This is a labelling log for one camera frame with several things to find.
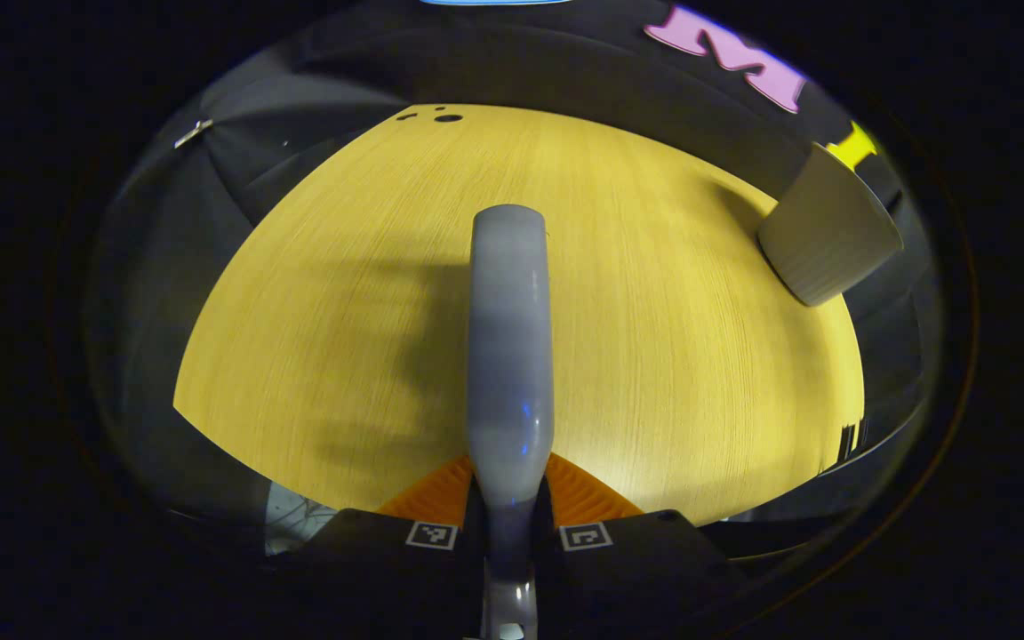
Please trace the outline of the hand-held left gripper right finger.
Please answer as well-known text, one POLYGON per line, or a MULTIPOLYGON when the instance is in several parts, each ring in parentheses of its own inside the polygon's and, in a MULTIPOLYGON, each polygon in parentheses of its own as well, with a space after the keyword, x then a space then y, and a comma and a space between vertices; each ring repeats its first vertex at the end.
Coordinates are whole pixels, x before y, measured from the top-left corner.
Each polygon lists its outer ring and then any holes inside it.
POLYGON ((727 606, 744 575, 677 510, 553 454, 537 507, 538 640, 641 640, 727 606))

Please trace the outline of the white ribbed garbage bin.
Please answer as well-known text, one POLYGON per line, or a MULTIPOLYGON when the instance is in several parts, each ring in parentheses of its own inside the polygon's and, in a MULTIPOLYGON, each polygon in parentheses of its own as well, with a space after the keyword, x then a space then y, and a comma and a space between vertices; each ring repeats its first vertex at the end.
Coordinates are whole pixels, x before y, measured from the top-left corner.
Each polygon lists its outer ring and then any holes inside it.
POLYGON ((840 296, 905 248, 874 191, 820 143, 757 226, 756 241, 806 307, 840 296))

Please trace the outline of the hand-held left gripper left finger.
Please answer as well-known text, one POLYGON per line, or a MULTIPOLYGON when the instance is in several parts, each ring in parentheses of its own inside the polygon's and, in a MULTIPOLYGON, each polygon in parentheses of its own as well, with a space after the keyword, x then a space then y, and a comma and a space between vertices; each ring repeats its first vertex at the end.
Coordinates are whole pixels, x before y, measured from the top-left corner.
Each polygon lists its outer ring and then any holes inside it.
POLYGON ((326 640, 481 640, 486 515, 467 455, 375 511, 339 510, 272 563, 326 640))

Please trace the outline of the wooden desktop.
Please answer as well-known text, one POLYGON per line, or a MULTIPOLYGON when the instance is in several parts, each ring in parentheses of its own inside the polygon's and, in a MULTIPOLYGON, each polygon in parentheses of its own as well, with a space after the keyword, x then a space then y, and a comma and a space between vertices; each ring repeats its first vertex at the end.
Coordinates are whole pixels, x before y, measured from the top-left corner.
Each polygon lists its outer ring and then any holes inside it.
POLYGON ((544 216, 554 451, 703 525, 828 470, 864 417, 841 297, 797 302, 751 229, 773 199, 618 127, 511 106, 391 114, 284 196, 212 288, 175 409, 334 508, 466 452, 476 212, 544 216))

